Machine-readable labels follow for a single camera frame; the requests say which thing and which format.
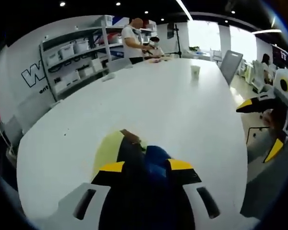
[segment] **paper cup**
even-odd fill
[[[199,66],[191,66],[192,77],[198,78],[200,75],[200,69],[201,67]]]

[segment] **shelf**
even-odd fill
[[[116,43],[116,44],[110,44],[109,47],[119,47],[119,46],[122,46],[123,44],[120,44],[120,43]],[[93,49],[89,49],[89,50],[86,50],[85,52],[82,52],[82,53],[79,53],[79,54],[74,54],[66,59],[63,59],[61,61],[59,61],[58,63],[56,64],[53,64],[53,65],[50,65],[48,66],[48,71],[55,68],[55,67],[58,67],[60,65],[63,65],[64,63],[66,62],[69,62],[71,61],[72,59],[74,58],[78,58],[79,56],[82,56],[82,55],[85,55],[85,54],[89,54],[89,53],[92,53],[92,52],[96,52],[98,50],[101,50],[101,49],[105,49],[106,47],[105,46],[98,46],[98,47],[95,47]]]
[[[116,33],[116,32],[119,33],[121,32],[123,28],[124,26],[107,26],[106,30],[110,33]],[[53,38],[46,39],[45,41],[42,42],[42,47],[43,47],[43,50],[46,51],[60,44],[67,43],[69,41],[87,36],[91,33],[96,34],[96,31],[100,31],[100,33],[102,33],[101,30],[102,30],[101,26],[90,27],[90,28],[82,29],[82,30],[75,30],[67,34],[63,34],[63,35],[59,35]],[[140,29],[140,30],[142,31],[142,33],[145,33],[145,34],[150,34],[150,33],[155,32],[150,29]]]
[[[153,31],[153,30],[150,30],[150,29],[140,29],[140,30],[144,34],[150,34],[150,33],[156,32],[156,31]]]
[[[108,70],[108,68],[103,68],[102,70],[97,71],[97,72],[95,72],[95,73],[92,73],[92,74],[90,74],[90,75],[88,75],[88,76],[85,76],[84,78],[80,78],[80,80],[75,81],[74,83],[68,85],[65,89],[61,90],[60,92],[57,92],[56,94],[57,94],[57,95],[60,95],[60,94],[62,94],[62,93],[64,93],[64,92],[66,92],[67,90],[73,88],[74,86],[76,86],[76,85],[79,84],[80,82],[82,82],[82,81],[84,81],[84,80],[86,80],[86,79],[89,79],[89,78],[91,78],[91,77],[93,77],[93,76],[95,76],[95,75],[97,75],[97,74],[99,74],[99,73],[102,73],[102,72],[104,72],[104,71],[107,71],[107,70]]]
[[[90,27],[90,28],[83,29],[83,30],[75,30],[75,31],[70,32],[68,34],[59,35],[59,36],[56,36],[53,38],[48,38],[42,42],[43,50],[46,51],[46,50],[51,49],[51,48],[58,46],[60,44],[67,43],[69,41],[76,40],[78,38],[87,36],[96,30],[101,30],[101,28],[102,28],[101,26]]]

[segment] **white storage box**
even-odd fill
[[[59,93],[67,87],[67,84],[65,81],[62,80],[58,82],[54,87],[55,87],[56,92]]]
[[[66,59],[66,58],[69,58],[70,56],[74,55],[75,53],[73,51],[73,44],[69,44],[67,46],[63,46],[59,50],[59,54],[60,54],[62,59]]]
[[[59,59],[59,54],[56,52],[54,54],[51,54],[48,58],[47,58],[47,64],[48,66],[52,66],[57,64],[60,61]]]
[[[103,69],[99,58],[91,60],[90,65],[93,67],[94,72],[98,72]]]
[[[94,70],[92,67],[88,67],[88,68],[85,68],[83,72],[84,72],[84,76],[87,77],[87,76],[92,75],[94,73]]]
[[[80,76],[80,78],[84,78],[85,77],[85,73],[83,70],[78,70],[78,74]]]
[[[73,45],[73,50],[75,51],[76,54],[89,50],[88,41],[85,40],[85,41],[75,43]]]
[[[66,85],[68,86],[68,85],[70,85],[70,84],[72,84],[74,82],[79,81],[80,80],[80,76],[79,76],[78,71],[73,71],[73,72],[69,73],[68,75],[64,76],[62,78],[62,80],[64,82],[66,82]]]
[[[122,44],[121,36],[115,35],[109,40],[109,44],[116,44],[116,43]]]
[[[104,17],[105,17],[106,26],[112,26],[113,16],[105,15]]]

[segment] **person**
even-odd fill
[[[132,64],[143,61],[142,50],[154,49],[151,46],[141,45],[138,34],[139,29],[143,26],[143,20],[135,18],[129,25],[123,28],[121,32],[122,42],[124,47],[124,56],[129,58]]]
[[[272,76],[269,73],[270,56],[267,55],[267,54],[264,54],[263,55],[263,60],[262,60],[261,63],[262,63],[263,68],[264,68],[264,82],[266,84],[272,85],[273,84],[273,78],[272,78]]]
[[[159,46],[160,39],[158,37],[151,37],[149,39],[149,46],[152,46],[154,49],[143,51],[144,58],[150,59],[150,58],[160,58],[164,56],[164,52]]]

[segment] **white table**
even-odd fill
[[[192,64],[201,67],[198,80],[192,79]],[[61,198],[90,182],[103,137],[125,128],[190,162],[220,208],[213,223],[226,223],[240,211],[247,181],[244,132],[235,109],[210,61],[143,62],[112,80],[97,80],[56,105],[22,138],[17,182],[24,212],[32,221],[51,215]]]

